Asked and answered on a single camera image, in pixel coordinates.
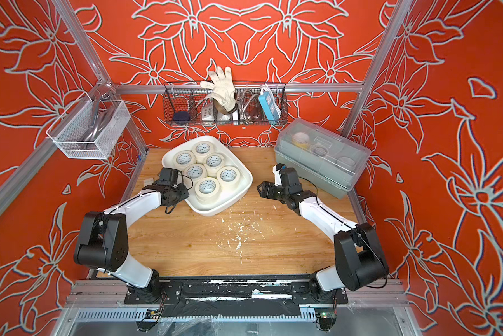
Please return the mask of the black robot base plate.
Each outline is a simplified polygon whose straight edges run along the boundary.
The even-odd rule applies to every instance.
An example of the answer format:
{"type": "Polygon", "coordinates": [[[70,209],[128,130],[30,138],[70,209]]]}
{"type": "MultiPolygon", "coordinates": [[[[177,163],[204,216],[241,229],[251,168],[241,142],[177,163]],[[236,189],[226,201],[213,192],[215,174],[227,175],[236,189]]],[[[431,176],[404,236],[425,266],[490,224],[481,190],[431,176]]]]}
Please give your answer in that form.
{"type": "Polygon", "coordinates": [[[164,317],[299,317],[302,308],[334,311],[348,303],[344,289],[323,291],[311,274],[161,277],[151,298],[128,287],[126,305],[161,305],[164,317]]]}

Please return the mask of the masking tape roll two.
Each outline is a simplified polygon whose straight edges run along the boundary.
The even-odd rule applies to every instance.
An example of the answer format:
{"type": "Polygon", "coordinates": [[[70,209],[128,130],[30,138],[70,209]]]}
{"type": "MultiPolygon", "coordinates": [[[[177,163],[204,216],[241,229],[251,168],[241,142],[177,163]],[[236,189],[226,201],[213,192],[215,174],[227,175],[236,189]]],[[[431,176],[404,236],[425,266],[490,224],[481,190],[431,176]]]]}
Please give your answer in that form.
{"type": "Polygon", "coordinates": [[[212,142],[201,141],[195,144],[191,151],[195,155],[197,162],[204,162],[205,159],[209,155],[212,155],[216,150],[212,142]]]}

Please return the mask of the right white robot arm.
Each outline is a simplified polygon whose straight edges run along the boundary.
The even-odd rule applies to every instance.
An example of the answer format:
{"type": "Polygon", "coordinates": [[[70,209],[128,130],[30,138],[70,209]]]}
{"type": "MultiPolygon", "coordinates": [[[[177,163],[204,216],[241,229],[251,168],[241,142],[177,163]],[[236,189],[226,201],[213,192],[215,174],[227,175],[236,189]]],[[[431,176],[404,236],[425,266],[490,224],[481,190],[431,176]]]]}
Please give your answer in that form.
{"type": "Polygon", "coordinates": [[[277,164],[275,180],[258,187],[260,197],[277,200],[319,228],[334,245],[335,265],[316,272],[322,291],[356,291],[373,282],[387,280],[389,266],[378,235],[369,223],[355,223],[327,207],[317,193],[304,190],[294,168],[277,164]]]}

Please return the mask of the masking tape roll three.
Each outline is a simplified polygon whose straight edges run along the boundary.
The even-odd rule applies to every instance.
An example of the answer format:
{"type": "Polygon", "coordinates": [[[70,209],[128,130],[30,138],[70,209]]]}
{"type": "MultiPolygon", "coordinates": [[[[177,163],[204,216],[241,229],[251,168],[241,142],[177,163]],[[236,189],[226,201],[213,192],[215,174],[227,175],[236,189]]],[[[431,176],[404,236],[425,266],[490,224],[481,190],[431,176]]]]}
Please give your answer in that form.
{"type": "Polygon", "coordinates": [[[184,169],[183,176],[183,182],[190,187],[195,182],[207,177],[208,174],[203,164],[195,163],[184,169]]]}

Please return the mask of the masking tape roll four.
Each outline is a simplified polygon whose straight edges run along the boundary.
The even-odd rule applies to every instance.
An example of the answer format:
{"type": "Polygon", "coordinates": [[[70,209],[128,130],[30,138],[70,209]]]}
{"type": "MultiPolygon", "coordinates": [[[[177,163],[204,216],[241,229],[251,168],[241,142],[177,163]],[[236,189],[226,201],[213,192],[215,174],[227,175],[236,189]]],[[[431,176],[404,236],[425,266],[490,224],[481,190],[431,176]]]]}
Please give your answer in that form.
{"type": "Polygon", "coordinates": [[[216,178],[218,171],[226,166],[226,157],[222,153],[213,153],[205,159],[203,165],[207,169],[208,176],[216,178]]]}

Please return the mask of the masking tape roll one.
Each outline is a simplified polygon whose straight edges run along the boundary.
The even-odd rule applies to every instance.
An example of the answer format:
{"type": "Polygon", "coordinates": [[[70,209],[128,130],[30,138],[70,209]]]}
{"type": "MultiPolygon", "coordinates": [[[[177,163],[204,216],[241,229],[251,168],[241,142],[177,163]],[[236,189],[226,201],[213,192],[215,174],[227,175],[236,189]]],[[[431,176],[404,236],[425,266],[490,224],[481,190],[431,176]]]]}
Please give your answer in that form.
{"type": "Polygon", "coordinates": [[[183,170],[194,164],[196,164],[196,156],[192,151],[180,151],[173,158],[173,166],[178,170],[183,170]]]}

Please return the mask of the white plastic storage tray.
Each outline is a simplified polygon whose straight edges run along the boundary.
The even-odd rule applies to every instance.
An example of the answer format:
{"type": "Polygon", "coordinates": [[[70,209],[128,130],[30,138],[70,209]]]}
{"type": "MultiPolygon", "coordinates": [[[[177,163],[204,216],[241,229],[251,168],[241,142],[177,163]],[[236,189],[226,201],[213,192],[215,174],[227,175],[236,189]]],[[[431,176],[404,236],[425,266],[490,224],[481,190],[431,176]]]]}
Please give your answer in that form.
{"type": "Polygon", "coordinates": [[[253,182],[250,170],[222,142],[202,136],[171,149],[164,168],[178,169],[189,192],[187,204],[202,216],[214,216],[245,196],[253,182]]]}

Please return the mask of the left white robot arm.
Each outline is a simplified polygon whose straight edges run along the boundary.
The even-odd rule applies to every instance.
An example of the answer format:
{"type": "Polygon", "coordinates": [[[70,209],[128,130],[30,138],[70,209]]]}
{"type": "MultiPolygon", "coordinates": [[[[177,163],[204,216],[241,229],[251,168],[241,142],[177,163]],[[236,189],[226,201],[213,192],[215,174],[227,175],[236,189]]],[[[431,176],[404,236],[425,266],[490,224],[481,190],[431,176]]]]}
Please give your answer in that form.
{"type": "Polygon", "coordinates": [[[189,197],[185,179],[182,171],[163,168],[157,180],[132,198],[106,210],[85,214],[73,254],[74,262],[108,273],[138,291],[160,296],[159,273],[132,257],[128,229],[160,207],[171,214],[189,197]]]}

